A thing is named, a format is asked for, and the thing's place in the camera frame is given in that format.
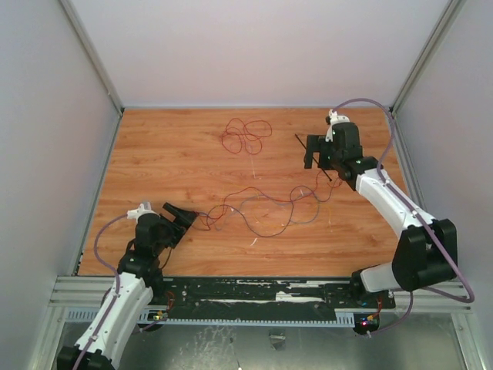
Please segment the black zip tie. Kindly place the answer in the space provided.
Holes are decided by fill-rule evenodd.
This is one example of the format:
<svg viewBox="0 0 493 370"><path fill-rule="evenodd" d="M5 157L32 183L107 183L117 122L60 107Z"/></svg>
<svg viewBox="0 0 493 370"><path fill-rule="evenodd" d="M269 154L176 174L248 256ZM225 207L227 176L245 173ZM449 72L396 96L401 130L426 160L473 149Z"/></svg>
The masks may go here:
<svg viewBox="0 0 493 370"><path fill-rule="evenodd" d="M305 149L305 156L304 158L306 157L306 155L308 154L307 152L307 145L304 143L304 141L301 140L300 136L295 133L294 134L295 138L297 139L297 141L301 144L301 146ZM315 158L315 156L312 154L311 156L311 159L312 159L312 162L315 162L317 165L319 165L319 161ZM324 175L326 176L326 178L329 180L329 183L332 183L332 178L329 176L329 174L327 173L326 170L322 169L321 167L318 167L323 173Z"/></svg>

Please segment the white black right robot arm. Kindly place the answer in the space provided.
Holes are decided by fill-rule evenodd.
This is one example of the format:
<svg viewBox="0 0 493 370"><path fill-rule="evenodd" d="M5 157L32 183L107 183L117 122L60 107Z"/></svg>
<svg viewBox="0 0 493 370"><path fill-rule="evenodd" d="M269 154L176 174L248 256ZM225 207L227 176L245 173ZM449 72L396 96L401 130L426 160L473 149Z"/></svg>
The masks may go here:
<svg viewBox="0 0 493 370"><path fill-rule="evenodd" d="M457 277L457 229L417 206L373 156L364 155L359 129L337 122L324 135L307 136L304 166L334 170L387 221L397 237L392 261L355 271L349 295L367 307L384 291L412 292Z"/></svg>

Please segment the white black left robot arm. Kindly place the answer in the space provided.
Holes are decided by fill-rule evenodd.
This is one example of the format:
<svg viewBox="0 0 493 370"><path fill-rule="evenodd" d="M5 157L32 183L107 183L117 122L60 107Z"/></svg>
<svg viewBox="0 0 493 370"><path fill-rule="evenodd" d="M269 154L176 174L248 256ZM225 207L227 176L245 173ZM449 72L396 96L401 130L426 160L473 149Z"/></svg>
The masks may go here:
<svg viewBox="0 0 493 370"><path fill-rule="evenodd" d="M111 288L104 294L101 306L89 327L72 347L65 346L56 359L58 369L117 369L128 340L136 331L139 315L148 304L157 304L165 297L163 268L159 256L173 249L192 227L198 213L170 203L163 209L170 220L155 212L149 202L141 203L105 224L97 233L93 252L100 264L114 274ZM123 220L136 222L131 239L118 266L104 261L98 252L102 233Z"/></svg>

